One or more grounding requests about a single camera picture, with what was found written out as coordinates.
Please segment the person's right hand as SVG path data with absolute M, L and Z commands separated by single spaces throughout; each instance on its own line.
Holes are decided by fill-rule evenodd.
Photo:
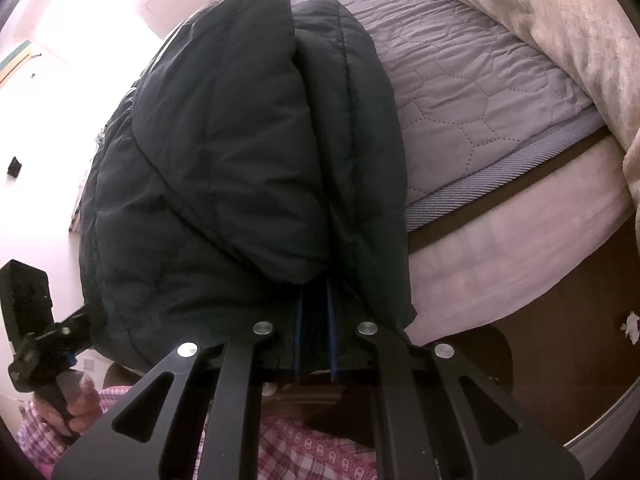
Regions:
M 279 390 L 279 385 L 276 382 L 264 382 L 262 384 L 262 397 L 264 399 L 271 398 Z

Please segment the person's left hand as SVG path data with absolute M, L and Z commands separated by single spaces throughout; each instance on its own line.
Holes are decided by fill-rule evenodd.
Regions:
M 78 370 L 66 370 L 54 382 L 37 388 L 34 405 L 65 443 L 75 442 L 102 416 L 93 380 Z

